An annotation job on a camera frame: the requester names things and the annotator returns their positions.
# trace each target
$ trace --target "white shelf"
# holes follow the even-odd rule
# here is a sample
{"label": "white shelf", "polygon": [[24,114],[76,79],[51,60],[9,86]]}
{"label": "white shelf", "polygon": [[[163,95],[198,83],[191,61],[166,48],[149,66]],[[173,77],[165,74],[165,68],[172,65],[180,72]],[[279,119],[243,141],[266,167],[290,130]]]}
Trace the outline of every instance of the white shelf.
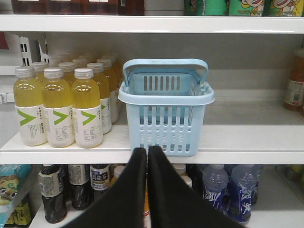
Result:
{"label": "white shelf", "polygon": [[[43,205],[39,208],[30,228],[59,228],[67,224],[82,211],[67,204],[67,217],[57,224],[50,224],[44,218]],[[304,204],[302,204],[275,170],[262,170],[259,184],[258,201],[252,207],[248,228],[286,228],[292,222],[293,227],[303,227]]]}
{"label": "white shelf", "polygon": [[[30,147],[15,135],[0,149],[3,164],[127,163],[130,144],[125,109],[101,145],[79,148],[75,143],[53,148]],[[280,101],[217,101],[207,106],[199,151],[174,163],[304,164],[304,118],[284,109]]]}
{"label": "white shelf", "polygon": [[0,15],[1,31],[304,34],[303,18]]}

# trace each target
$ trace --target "light blue basket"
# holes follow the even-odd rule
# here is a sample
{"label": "light blue basket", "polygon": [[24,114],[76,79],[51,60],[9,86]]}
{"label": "light blue basket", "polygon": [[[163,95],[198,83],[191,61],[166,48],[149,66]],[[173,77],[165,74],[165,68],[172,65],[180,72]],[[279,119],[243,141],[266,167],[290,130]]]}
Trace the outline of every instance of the light blue basket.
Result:
{"label": "light blue basket", "polygon": [[118,98],[126,103],[131,150],[159,145],[167,156],[198,151],[205,106],[214,91],[199,59],[133,59],[123,66]]}

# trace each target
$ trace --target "store shelf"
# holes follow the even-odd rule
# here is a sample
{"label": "store shelf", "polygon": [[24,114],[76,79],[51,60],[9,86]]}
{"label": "store shelf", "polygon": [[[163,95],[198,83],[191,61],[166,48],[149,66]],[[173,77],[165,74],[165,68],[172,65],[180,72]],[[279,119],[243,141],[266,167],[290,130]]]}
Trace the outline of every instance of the store shelf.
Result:
{"label": "store shelf", "polygon": [[[207,106],[199,151],[175,163],[304,163],[304,118],[280,101],[217,101]],[[75,143],[53,148],[30,147],[15,135],[0,149],[3,164],[127,163],[131,155],[125,109],[101,145],[79,148]]]}
{"label": "store shelf", "polygon": [[1,31],[304,34],[303,18],[0,15]]}

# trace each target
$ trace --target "bottle cap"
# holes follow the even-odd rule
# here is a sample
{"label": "bottle cap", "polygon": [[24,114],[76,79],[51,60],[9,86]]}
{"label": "bottle cap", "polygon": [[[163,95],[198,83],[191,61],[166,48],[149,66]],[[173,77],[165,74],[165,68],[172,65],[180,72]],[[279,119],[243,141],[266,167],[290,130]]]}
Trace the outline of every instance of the bottle cap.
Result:
{"label": "bottle cap", "polygon": [[53,57],[53,58],[50,58],[48,61],[49,61],[50,67],[58,67],[59,63],[64,62],[64,60],[60,57]]}
{"label": "bottle cap", "polygon": [[16,77],[32,77],[35,75],[35,69],[32,66],[20,66],[15,69]]}
{"label": "bottle cap", "polygon": [[43,72],[45,68],[49,67],[48,62],[35,62],[32,63],[32,66],[34,67],[35,72]]}
{"label": "bottle cap", "polygon": [[63,77],[63,71],[58,67],[45,68],[43,73],[44,73],[44,77],[49,79]]}
{"label": "bottle cap", "polygon": [[76,65],[72,62],[59,63],[59,68],[61,68],[63,72],[73,72]]}
{"label": "bottle cap", "polygon": [[102,63],[104,65],[104,68],[111,68],[112,62],[109,58],[100,58],[97,60],[97,63]]}
{"label": "bottle cap", "polygon": [[183,175],[186,172],[186,164],[173,164],[173,168],[179,175]]}
{"label": "bottle cap", "polygon": [[104,65],[102,63],[89,63],[87,68],[93,70],[94,73],[99,73],[104,71]]}
{"label": "bottle cap", "polygon": [[92,78],[94,76],[93,70],[89,68],[76,68],[75,69],[75,78],[78,79],[87,79]]}
{"label": "bottle cap", "polygon": [[186,183],[190,188],[192,188],[192,180],[191,180],[190,177],[187,177],[187,176],[185,176],[185,175],[181,175],[180,177],[185,181],[185,183]]}
{"label": "bottle cap", "polygon": [[86,67],[86,65],[87,65],[87,59],[86,58],[74,58],[72,61],[73,61],[73,63],[75,63],[76,68]]}
{"label": "bottle cap", "polygon": [[118,178],[120,176],[120,174],[122,174],[122,172],[124,171],[124,169],[125,169],[124,165],[116,166],[115,169],[114,169],[114,176],[116,178]]}

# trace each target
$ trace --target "plastic bottle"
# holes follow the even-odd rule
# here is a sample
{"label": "plastic bottle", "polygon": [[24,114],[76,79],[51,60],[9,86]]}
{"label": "plastic bottle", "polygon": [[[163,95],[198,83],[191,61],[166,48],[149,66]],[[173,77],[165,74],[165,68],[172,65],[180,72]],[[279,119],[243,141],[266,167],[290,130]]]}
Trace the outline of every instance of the plastic bottle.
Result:
{"label": "plastic bottle", "polygon": [[63,70],[63,79],[66,80],[70,87],[72,87],[72,84],[75,82],[75,76],[74,76],[74,70],[76,68],[75,63],[72,62],[65,62],[65,63],[59,63],[59,68]]}
{"label": "plastic bottle", "polygon": [[283,107],[291,111],[300,111],[304,100],[304,48],[294,52],[294,60]]}
{"label": "plastic bottle", "polygon": [[67,214],[59,165],[45,164],[38,175],[45,218],[49,223],[62,221]]}
{"label": "plastic bottle", "polygon": [[110,187],[110,165],[92,164],[90,166],[91,187],[94,192],[94,201],[99,200]]}
{"label": "plastic bottle", "polygon": [[37,78],[40,82],[43,83],[44,82],[43,70],[49,67],[48,62],[35,62],[32,63],[32,66],[35,69],[35,73],[36,73],[35,78]]}
{"label": "plastic bottle", "polygon": [[257,183],[254,165],[238,165],[231,174],[231,195],[227,214],[239,223],[247,223],[251,215],[251,191]]}
{"label": "plastic bottle", "polygon": [[93,76],[92,69],[77,68],[72,85],[75,140],[83,148],[95,147],[103,140],[100,94]]}
{"label": "plastic bottle", "polygon": [[21,138],[28,146],[43,144],[47,141],[47,135],[44,129],[42,85],[35,79],[32,66],[16,68],[16,77],[18,80],[13,90]]}
{"label": "plastic bottle", "polygon": [[83,210],[92,203],[92,189],[90,184],[90,166],[84,164],[69,164],[68,172],[72,188],[72,206]]}
{"label": "plastic bottle", "polygon": [[228,183],[228,175],[223,164],[210,164],[203,174],[204,199],[215,209],[223,211],[224,192]]}
{"label": "plastic bottle", "polygon": [[102,63],[89,63],[87,65],[87,68],[93,70],[94,73],[93,80],[96,81],[99,87],[100,104],[101,104],[101,122],[103,126],[103,134],[106,134],[112,128],[109,79],[103,73],[104,66]]}
{"label": "plastic bottle", "polygon": [[111,123],[115,123],[119,117],[119,101],[118,101],[118,87],[116,72],[112,69],[112,62],[110,59],[100,58],[97,63],[102,63],[104,65],[104,74],[109,79],[110,85],[110,109],[111,109]]}

